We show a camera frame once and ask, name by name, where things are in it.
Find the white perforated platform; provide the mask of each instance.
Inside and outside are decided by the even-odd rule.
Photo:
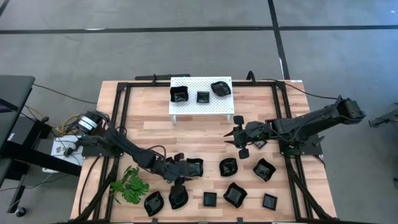
[[[219,97],[211,90],[211,84],[223,81],[228,84],[231,89],[231,94]],[[187,86],[188,87],[188,101],[187,102],[170,102],[169,114],[223,114],[227,115],[228,119],[234,114],[234,98],[232,89],[231,77],[175,77],[171,79],[170,87]],[[197,103],[197,92],[208,91],[210,94],[209,103]]]

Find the gray floor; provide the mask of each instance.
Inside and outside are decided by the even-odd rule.
[[[398,23],[393,0],[277,0],[275,8],[280,26]],[[217,25],[269,26],[267,1],[11,0],[0,17],[0,29]],[[398,102],[398,30],[281,34],[291,79],[303,80],[308,92],[357,100],[369,119]],[[133,80],[153,73],[244,78],[248,70],[258,78],[282,78],[272,31],[0,35],[1,73],[33,75],[38,84],[91,101],[97,99],[103,80]],[[308,101],[312,110],[332,103],[312,97]],[[27,104],[54,124],[93,108],[38,88]],[[341,219],[396,223],[398,190],[392,182],[398,176],[396,131],[393,125],[371,129],[366,121],[325,131],[326,171]],[[34,185],[45,176],[32,169],[29,182]],[[76,185],[77,178],[66,177],[26,190],[21,205],[30,213],[23,218],[5,213],[12,191],[1,192],[3,223],[67,220]],[[2,189],[14,186],[6,181]]]

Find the desk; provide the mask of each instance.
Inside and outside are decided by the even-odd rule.
[[[304,89],[301,82],[291,84]],[[116,86],[117,82],[103,82],[97,106],[100,111],[112,114]],[[287,86],[287,94],[293,117],[310,111],[307,98],[303,93]],[[233,96],[235,115],[243,115],[245,122],[276,118],[271,88],[234,86]],[[157,190],[161,192],[165,200],[163,209],[154,217],[148,217],[143,206],[147,195],[138,205],[126,203],[121,198],[122,205],[113,203],[111,222],[151,222],[152,218],[158,218],[160,222],[236,222],[237,217],[243,217],[245,222],[295,220],[285,161],[279,153],[276,141],[269,141],[261,150],[254,145],[248,146],[250,157],[243,160],[238,159],[238,149],[224,143],[229,138],[223,138],[224,134],[232,130],[233,124],[228,124],[226,118],[220,116],[181,116],[178,117],[178,123],[173,125],[168,114],[169,98],[168,87],[132,88],[127,111],[127,138],[144,148],[161,144],[166,147],[168,157],[178,152],[184,152],[185,158],[202,158],[204,160],[203,177],[185,183],[189,201],[184,207],[172,210],[168,200],[171,185],[157,175],[140,171],[139,176],[144,182],[150,184],[150,191],[147,195]],[[284,111],[281,94],[279,94],[279,98],[280,106]],[[117,123],[120,122],[122,106],[123,104],[119,105]],[[218,166],[220,161],[227,157],[238,159],[239,170],[231,177],[221,177]],[[268,182],[264,182],[252,171],[260,158],[265,158],[277,169]],[[94,159],[88,158],[83,163],[71,218],[78,215],[81,188]],[[97,191],[102,160],[101,158],[97,162],[88,178],[83,193],[82,208],[88,205]],[[336,212],[322,163],[313,156],[302,156],[302,161],[309,191],[324,210],[335,217]],[[129,165],[135,166],[136,164],[130,156],[122,156],[118,179]],[[243,205],[238,209],[223,198],[228,185],[232,182],[237,183],[248,192]],[[203,207],[203,192],[217,193],[216,208]],[[264,193],[278,197],[276,211],[261,207]],[[301,214],[302,217],[305,217],[302,194],[299,189],[297,189],[297,193]],[[104,217],[107,198],[108,191],[101,203],[100,218]]]
[[[11,110],[0,113],[0,187],[4,179],[19,180],[8,213],[14,213],[18,207],[25,189],[23,181],[29,169],[28,164],[75,176],[79,176],[81,170],[78,165],[35,150],[40,139],[48,136],[51,127],[41,121],[19,116],[34,80],[34,77],[29,76],[0,75],[0,99],[13,106]]]

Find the chair wheel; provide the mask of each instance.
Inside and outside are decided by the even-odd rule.
[[[17,210],[15,211],[15,215],[17,217],[23,217],[26,214],[26,208],[24,207],[18,207]]]

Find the wooden plank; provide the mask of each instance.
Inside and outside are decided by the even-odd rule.
[[[291,83],[304,90],[303,83]],[[99,95],[98,109],[111,114],[116,94],[117,82],[103,82]],[[243,115],[245,122],[276,118],[272,91],[269,87],[234,87],[234,106],[236,115]],[[308,113],[309,107],[306,96],[287,87],[290,109],[293,117]],[[279,103],[284,111],[282,94],[279,92]],[[121,114],[119,107],[118,120]],[[292,221],[294,212],[290,197],[289,183],[285,169],[284,158],[279,154],[276,141],[269,141],[261,150],[249,146],[251,156],[245,160],[238,159],[238,149],[224,143],[223,135],[230,132],[233,124],[228,124],[224,116],[178,116],[177,124],[172,125],[169,118],[169,88],[168,87],[136,87],[131,91],[129,109],[127,113],[127,137],[140,147],[148,148],[161,144],[167,149],[167,156],[184,152],[185,158],[202,158],[204,173],[202,178],[195,178],[185,184],[188,194],[188,203],[172,210],[168,200],[171,185],[161,177],[140,171],[139,175],[144,182],[150,184],[150,192],[159,190],[165,200],[164,208],[155,216],[149,218],[142,202],[133,205],[125,202],[122,205],[114,203],[112,222],[151,222],[158,218],[160,222],[235,222],[237,217],[243,217],[245,222]],[[227,157],[238,159],[238,173],[232,177],[221,177],[219,163]],[[264,158],[276,167],[271,180],[264,182],[254,174],[252,168],[260,158]],[[75,203],[71,218],[78,215],[78,201],[82,185],[88,169],[94,159],[87,159],[83,164]],[[307,178],[308,189],[318,203],[330,215],[335,216],[335,208],[323,165],[312,156],[303,156],[303,168]],[[101,171],[101,160],[93,169],[88,185],[83,194],[82,208],[84,208],[95,194]],[[136,166],[130,156],[123,156],[119,166],[118,178],[129,165]],[[243,205],[236,209],[225,201],[223,194],[232,182],[243,187],[248,196]],[[302,216],[305,216],[302,194],[297,189]],[[203,193],[216,192],[218,206],[216,208],[203,206]],[[264,193],[278,197],[277,210],[272,211],[261,207]],[[101,206],[101,216],[104,216],[108,192],[104,195]]]

